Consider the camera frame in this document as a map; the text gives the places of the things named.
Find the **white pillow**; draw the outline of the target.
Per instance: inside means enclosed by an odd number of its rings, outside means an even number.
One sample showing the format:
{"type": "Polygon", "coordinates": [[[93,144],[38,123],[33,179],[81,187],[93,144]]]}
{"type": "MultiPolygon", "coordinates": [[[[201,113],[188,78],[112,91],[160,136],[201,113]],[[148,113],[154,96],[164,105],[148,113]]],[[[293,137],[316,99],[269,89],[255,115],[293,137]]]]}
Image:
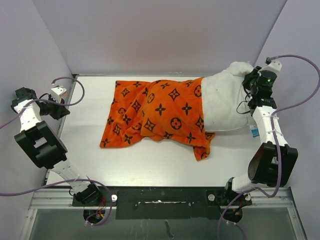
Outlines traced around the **white pillow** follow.
{"type": "Polygon", "coordinates": [[[254,67],[235,61],[225,70],[201,81],[202,111],[206,132],[232,131],[254,125],[243,88],[245,75],[254,67]]]}

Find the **orange patterned pillowcase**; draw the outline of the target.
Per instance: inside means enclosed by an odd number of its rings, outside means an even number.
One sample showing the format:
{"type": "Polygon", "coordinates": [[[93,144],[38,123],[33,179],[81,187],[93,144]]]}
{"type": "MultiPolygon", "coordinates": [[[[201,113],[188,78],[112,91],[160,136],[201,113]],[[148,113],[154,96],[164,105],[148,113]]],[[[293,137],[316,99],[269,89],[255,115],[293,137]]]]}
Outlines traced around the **orange patterned pillowcase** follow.
{"type": "Polygon", "coordinates": [[[197,161],[215,137],[205,128],[202,81],[117,80],[100,148],[126,148],[150,138],[191,146],[197,161]]]}

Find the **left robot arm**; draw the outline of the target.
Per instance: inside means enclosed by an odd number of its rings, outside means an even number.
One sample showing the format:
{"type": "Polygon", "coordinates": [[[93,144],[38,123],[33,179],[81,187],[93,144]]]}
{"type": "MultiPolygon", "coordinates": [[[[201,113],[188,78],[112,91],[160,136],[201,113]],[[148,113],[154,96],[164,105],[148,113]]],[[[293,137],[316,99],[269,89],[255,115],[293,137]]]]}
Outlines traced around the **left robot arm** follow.
{"type": "Polygon", "coordinates": [[[19,114],[20,132],[14,139],[38,168],[45,168],[67,181],[74,198],[84,204],[95,206],[102,200],[102,193],[95,183],[90,182],[72,166],[67,159],[67,148],[52,131],[42,116],[59,120],[70,114],[64,106],[68,91],[55,86],[48,94],[48,101],[37,102],[34,90],[22,87],[15,92],[12,110],[19,114]]]}

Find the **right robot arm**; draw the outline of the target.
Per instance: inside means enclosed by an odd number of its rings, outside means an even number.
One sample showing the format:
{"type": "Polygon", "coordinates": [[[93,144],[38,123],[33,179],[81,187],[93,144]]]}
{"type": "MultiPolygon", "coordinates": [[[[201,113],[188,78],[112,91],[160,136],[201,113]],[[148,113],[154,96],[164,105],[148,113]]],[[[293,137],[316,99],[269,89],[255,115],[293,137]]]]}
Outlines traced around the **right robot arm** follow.
{"type": "Polygon", "coordinates": [[[242,82],[244,91],[250,97],[249,112],[255,121],[261,145],[249,162],[247,173],[228,180],[222,192],[227,204],[235,204],[241,193],[264,185],[275,189],[284,187],[297,161],[298,151],[285,140],[276,114],[277,105],[272,98],[272,87],[281,68],[278,60],[264,67],[256,66],[242,82]]]}

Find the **blue white pillow label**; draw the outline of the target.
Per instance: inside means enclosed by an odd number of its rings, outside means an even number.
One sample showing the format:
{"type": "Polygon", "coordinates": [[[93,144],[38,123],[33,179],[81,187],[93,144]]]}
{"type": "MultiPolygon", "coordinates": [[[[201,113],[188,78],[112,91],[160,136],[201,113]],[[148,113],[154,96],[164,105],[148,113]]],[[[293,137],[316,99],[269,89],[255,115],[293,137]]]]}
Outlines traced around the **blue white pillow label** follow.
{"type": "Polygon", "coordinates": [[[253,138],[256,138],[256,137],[260,136],[259,130],[258,130],[258,127],[257,127],[256,124],[250,125],[249,128],[250,128],[250,131],[251,131],[251,134],[252,134],[253,138]]]}

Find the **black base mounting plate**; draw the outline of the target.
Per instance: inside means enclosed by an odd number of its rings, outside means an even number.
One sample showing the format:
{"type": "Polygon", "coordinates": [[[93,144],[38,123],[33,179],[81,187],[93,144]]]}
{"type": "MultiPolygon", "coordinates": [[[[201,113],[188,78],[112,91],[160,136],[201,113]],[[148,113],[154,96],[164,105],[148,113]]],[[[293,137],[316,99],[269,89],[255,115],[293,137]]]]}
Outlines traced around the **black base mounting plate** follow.
{"type": "Polygon", "coordinates": [[[242,208],[252,205],[249,196],[238,196],[225,187],[143,187],[99,188],[105,207],[115,210],[117,220],[218,220],[223,208],[231,205],[225,217],[240,220],[242,208]]]}

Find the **aluminium frame rail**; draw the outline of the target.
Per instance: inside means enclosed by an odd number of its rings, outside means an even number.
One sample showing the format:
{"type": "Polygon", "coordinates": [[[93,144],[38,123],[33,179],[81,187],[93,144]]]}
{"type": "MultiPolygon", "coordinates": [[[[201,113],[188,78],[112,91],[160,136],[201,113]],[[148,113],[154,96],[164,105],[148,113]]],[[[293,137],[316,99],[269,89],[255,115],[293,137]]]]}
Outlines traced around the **aluminium frame rail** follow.
{"type": "MultiPolygon", "coordinates": [[[[182,196],[183,190],[177,191],[177,196],[166,196],[165,193],[156,194],[151,196],[152,193],[156,192],[156,188],[147,188],[146,190],[139,190],[136,195],[130,196],[125,203],[133,202],[134,206],[140,204],[187,204],[191,205],[198,202],[196,197],[201,200],[204,199],[205,203],[217,203],[218,195],[211,193],[209,196],[201,197],[199,193],[192,196],[191,193],[187,193],[186,196],[182,196]]],[[[295,206],[292,192],[288,188],[280,188],[277,195],[274,197],[267,197],[259,190],[254,190],[244,195],[244,202],[248,202],[248,206],[256,208],[293,208],[295,206]]],[[[76,201],[74,197],[69,194],[69,190],[66,188],[49,188],[41,189],[33,194],[29,209],[98,209],[101,206],[101,202],[82,204],[76,201]]]]}

